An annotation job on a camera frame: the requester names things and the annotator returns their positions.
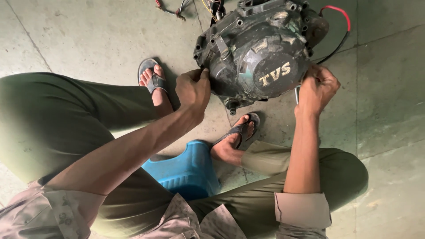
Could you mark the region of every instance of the blue plastic stool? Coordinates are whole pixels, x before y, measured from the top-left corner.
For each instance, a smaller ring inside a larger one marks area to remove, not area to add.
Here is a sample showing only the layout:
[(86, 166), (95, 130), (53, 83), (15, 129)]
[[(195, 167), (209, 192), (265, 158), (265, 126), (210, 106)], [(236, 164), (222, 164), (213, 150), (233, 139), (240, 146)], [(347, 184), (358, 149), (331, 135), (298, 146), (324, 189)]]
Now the blue plastic stool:
[(189, 201), (220, 193), (221, 185), (212, 165), (208, 146), (192, 140), (179, 156), (161, 161), (149, 159), (142, 168), (164, 188)]

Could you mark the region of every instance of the motorcycle engine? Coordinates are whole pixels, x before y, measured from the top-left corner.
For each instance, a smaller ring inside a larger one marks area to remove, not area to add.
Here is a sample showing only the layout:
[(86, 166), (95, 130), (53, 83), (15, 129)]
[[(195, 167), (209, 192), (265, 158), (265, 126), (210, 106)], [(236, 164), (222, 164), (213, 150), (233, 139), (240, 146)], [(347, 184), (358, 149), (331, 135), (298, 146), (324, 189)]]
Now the motorcycle engine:
[(196, 41), (193, 58), (210, 70), (211, 91), (231, 115), (299, 85), (328, 22), (298, 0), (240, 0)]

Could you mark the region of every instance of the flip-flop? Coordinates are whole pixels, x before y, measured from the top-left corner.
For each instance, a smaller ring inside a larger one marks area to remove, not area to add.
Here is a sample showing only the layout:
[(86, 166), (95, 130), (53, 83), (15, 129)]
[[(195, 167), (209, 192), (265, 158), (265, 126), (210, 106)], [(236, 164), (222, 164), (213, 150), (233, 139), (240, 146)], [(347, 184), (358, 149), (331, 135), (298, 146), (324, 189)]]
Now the flip-flop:
[[(215, 141), (212, 144), (212, 146), (218, 144), (220, 141), (222, 141), (224, 138), (226, 138), (227, 136), (229, 136), (231, 134), (240, 134), (241, 135), (241, 141), (239, 142), (238, 146), (236, 147), (236, 149), (238, 149), (242, 142), (245, 142), (245, 141), (249, 140), (252, 136), (254, 136), (254, 134), (257, 132), (258, 127), (260, 126), (260, 117), (258, 117), (258, 115), (254, 112), (247, 113), (247, 115), (249, 116), (249, 119), (245, 123), (240, 124), (240, 125), (233, 125), (233, 127), (225, 135), (223, 135), (220, 139)], [(247, 136), (248, 136), (248, 124), (250, 122), (254, 122), (254, 131), (252, 132), (252, 136), (247, 138)]]
[(140, 82), (140, 75), (148, 68), (152, 71), (152, 78), (149, 80), (149, 83), (147, 84), (146, 88), (149, 90), (150, 94), (152, 94), (153, 90), (156, 88), (161, 88), (165, 90), (165, 92), (168, 93), (167, 90), (167, 81), (162, 79), (159, 75), (157, 75), (153, 68), (155, 65), (159, 65), (158, 62), (156, 62), (152, 58), (144, 59), (139, 66), (139, 74), (137, 75), (138, 83)]

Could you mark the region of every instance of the yellow wire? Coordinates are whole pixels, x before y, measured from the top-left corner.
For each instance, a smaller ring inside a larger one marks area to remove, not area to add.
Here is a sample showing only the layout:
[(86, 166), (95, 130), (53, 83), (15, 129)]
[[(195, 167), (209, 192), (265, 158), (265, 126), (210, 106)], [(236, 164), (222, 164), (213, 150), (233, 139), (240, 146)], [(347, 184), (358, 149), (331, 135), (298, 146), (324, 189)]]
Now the yellow wire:
[(217, 22), (217, 19), (214, 17), (213, 13), (211, 12), (210, 8), (207, 7), (207, 5), (205, 4), (204, 0), (202, 0), (202, 3), (204, 4), (205, 8), (210, 12), (212, 18), (215, 20), (215, 22)]

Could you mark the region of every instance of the olive green trousers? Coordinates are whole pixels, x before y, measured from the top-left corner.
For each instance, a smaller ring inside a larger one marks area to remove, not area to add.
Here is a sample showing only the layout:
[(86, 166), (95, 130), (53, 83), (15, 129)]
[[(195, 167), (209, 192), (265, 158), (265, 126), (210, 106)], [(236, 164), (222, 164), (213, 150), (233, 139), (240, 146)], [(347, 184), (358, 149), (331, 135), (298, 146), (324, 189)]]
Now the olive green trousers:
[[(0, 79), (0, 160), (22, 181), (45, 181), (114, 140), (111, 132), (140, 127), (157, 115), (148, 90), (75, 80), (52, 73)], [(273, 237), (274, 192), (282, 192), (290, 148), (256, 141), (243, 167), (270, 176), (219, 195), (188, 202), (199, 220), (221, 204), (248, 238)], [(366, 191), (368, 172), (356, 156), (319, 149), (320, 185), (334, 211)], [(173, 198), (142, 168), (113, 190), (92, 229), (128, 238), (156, 226)]]

